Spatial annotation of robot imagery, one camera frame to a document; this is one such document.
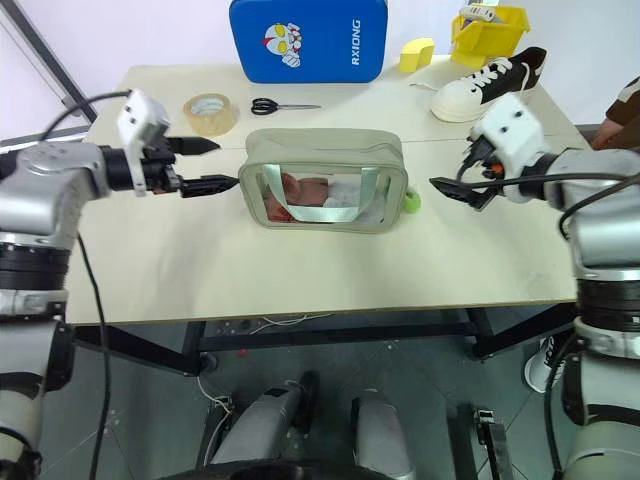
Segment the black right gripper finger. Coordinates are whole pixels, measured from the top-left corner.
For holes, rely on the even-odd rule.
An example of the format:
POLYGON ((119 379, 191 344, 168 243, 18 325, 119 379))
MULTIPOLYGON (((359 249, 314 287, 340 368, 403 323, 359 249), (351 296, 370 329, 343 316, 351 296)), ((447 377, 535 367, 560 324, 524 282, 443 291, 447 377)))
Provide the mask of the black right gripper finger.
POLYGON ((478 192, 460 182, 445 177, 429 179, 430 184, 445 197, 468 205, 476 211, 482 211, 492 200, 493 190, 478 192))

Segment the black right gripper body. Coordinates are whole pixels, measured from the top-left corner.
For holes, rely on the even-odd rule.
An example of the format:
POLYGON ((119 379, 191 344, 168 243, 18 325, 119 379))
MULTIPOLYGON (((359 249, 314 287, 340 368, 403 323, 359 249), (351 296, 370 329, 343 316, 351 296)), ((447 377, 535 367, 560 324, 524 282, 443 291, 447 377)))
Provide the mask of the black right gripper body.
POLYGON ((476 139, 468 138, 471 142, 468 148, 467 156, 462 162, 461 176, 470 168, 481 165, 483 167, 482 175, 489 180, 499 180, 503 178, 503 165, 495 155, 494 145, 486 139, 484 135, 480 135, 476 139))

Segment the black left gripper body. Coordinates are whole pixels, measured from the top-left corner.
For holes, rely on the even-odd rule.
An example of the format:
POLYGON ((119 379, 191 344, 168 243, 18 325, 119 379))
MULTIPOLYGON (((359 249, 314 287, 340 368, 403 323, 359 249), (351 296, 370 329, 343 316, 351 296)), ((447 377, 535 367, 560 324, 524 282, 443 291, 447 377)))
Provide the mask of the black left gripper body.
POLYGON ((181 137, 168 137, 162 138, 156 145, 143 148, 141 165, 148 192, 165 194, 180 190, 182 179, 174 171, 174 164, 182 147, 181 137))

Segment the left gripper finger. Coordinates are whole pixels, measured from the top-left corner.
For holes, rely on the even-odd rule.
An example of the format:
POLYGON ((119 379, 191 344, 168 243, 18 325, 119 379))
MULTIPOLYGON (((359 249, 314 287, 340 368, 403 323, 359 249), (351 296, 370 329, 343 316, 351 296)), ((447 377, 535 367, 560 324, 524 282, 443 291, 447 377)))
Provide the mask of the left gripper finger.
POLYGON ((206 175, 197 179, 182 179, 182 198, 213 196, 224 193, 238 184, 238 179, 226 175, 206 175))
POLYGON ((168 137, 167 144, 174 154, 196 156, 220 149, 220 145, 203 137, 168 137))

